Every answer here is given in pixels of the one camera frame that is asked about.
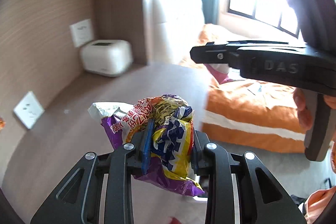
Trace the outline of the person's right hand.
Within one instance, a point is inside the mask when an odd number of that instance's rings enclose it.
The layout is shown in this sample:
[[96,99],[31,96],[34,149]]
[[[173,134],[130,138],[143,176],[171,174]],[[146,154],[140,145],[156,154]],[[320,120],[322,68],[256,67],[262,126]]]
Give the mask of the person's right hand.
[[[293,99],[297,106],[299,125],[304,131],[308,131],[313,126],[313,118],[310,111],[306,107],[306,100],[303,91],[296,88],[293,93]],[[333,136],[333,147],[330,155],[330,164],[333,172],[335,172],[335,134]]]

